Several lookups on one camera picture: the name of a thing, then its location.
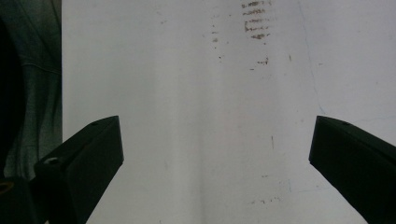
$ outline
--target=white surface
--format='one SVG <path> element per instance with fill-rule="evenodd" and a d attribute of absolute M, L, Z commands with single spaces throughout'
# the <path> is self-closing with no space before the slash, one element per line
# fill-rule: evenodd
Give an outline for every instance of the white surface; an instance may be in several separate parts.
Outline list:
<path fill-rule="evenodd" d="M 365 223 L 308 153 L 316 115 L 396 144 L 396 2 L 268 1 L 63 2 L 64 139 L 125 152 L 89 223 Z"/>

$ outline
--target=clothing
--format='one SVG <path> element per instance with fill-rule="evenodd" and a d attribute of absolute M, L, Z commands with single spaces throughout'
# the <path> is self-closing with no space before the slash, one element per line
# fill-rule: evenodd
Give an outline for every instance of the clothing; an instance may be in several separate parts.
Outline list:
<path fill-rule="evenodd" d="M 30 180 L 34 164 L 62 143 L 61 1 L 0 0 L 0 18 L 20 58 L 25 100 L 5 175 Z"/>

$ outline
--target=gray cloth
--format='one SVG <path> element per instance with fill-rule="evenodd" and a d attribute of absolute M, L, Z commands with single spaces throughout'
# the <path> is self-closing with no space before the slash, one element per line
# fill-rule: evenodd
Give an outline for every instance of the gray cloth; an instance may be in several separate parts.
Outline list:
<path fill-rule="evenodd" d="M 5 176 L 35 176 L 34 164 L 62 143 L 60 0 L 0 0 L 0 17 L 21 60 L 26 111 Z"/>

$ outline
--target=person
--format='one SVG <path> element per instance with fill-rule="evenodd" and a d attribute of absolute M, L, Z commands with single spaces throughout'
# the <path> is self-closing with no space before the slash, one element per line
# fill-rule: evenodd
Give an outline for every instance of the person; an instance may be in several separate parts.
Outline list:
<path fill-rule="evenodd" d="M 2 176 L 31 180 L 34 164 L 62 143 L 61 4 L 0 0 Z"/>

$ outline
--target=dark fabric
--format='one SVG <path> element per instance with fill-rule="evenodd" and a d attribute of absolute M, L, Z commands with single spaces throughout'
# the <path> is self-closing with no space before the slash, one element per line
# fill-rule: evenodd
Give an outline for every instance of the dark fabric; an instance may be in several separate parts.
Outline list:
<path fill-rule="evenodd" d="M 0 178 L 3 178 L 7 154 L 23 123 L 25 99 L 21 63 L 2 20 L 0 46 Z"/>
<path fill-rule="evenodd" d="M 0 18 L 18 52 L 25 93 L 5 175 L 32 179 L 34 164 L 62 143 L 61 1 L 0 0 Z"/>

